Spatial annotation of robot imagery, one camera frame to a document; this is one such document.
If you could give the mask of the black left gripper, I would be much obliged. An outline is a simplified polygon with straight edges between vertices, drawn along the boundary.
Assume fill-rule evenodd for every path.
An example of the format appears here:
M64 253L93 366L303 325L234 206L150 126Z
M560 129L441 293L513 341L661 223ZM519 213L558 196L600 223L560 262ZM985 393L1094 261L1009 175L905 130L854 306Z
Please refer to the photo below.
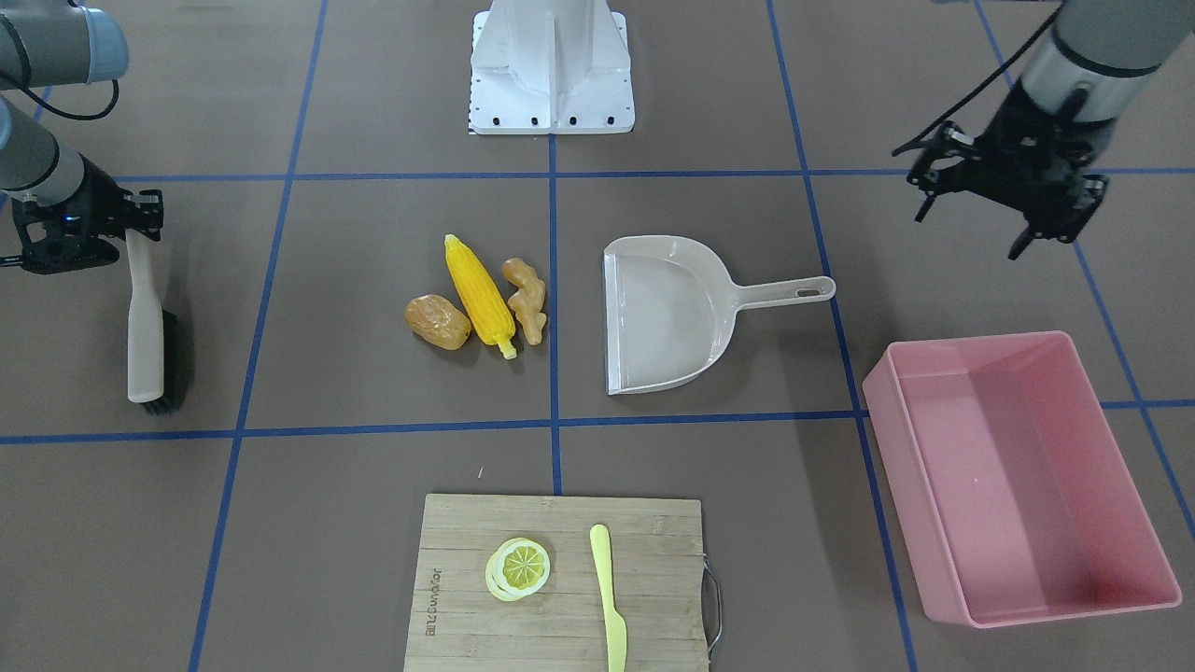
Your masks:
M923 193L915 221L944 194L969 193L1024 216L1007 252L1019 259L1034 242L1058 238L1058 230L1084 230L1108 191L1105 175L1087 167L1105 149L1113 120L1080 120L1093 85L1072 86L1058 111L1046 112L1017 85L986 132L970 136L952 120L939 120L911 142L918 157L911 184Z

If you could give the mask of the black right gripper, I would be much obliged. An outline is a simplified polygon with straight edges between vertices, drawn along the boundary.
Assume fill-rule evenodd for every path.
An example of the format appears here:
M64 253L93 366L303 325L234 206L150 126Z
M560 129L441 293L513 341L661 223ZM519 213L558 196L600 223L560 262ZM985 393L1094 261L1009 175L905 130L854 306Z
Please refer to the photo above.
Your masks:
M108 238L124 242L125 230L163 240L161 189L131 193L85 157L60 161L49 179L12 194L11 201L22 243L11 264L23 271L49 275L112 264L120 251Z

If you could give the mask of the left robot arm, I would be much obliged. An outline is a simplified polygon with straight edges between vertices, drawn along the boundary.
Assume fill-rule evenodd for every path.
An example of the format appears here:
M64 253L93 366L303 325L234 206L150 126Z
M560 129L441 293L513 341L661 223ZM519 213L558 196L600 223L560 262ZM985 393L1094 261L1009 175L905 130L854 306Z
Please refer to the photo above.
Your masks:
M923 222L945 194L969 193L1024 216L1010 248L1070 244L1107 196L1089 167L1122 112L1191 33L1190 1L1064 1L1021 47L1030 61L985 132L945 112L900 149L915 149L907 182L923 194Z

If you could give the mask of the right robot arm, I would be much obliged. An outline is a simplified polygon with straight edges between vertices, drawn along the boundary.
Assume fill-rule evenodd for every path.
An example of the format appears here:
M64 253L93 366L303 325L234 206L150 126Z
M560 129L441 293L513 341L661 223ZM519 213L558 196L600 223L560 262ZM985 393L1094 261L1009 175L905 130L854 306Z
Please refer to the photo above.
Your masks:
M5 1L4 91L120 84L129 51L115 19L74 1ZM152 280L149 244L161 239L165 204L157 189L131 193L10 100L1 106L1 188L11 200L22 252L4 265L31 273L85 271L120 259L131 279Z

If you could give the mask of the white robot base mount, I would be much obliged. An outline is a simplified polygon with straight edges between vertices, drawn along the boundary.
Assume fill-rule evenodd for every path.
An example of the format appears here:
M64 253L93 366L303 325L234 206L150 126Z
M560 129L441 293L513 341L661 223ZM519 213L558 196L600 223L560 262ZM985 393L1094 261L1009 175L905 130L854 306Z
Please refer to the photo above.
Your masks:
M471 35L470 133L633 132L627 22L606 1L495 1Z

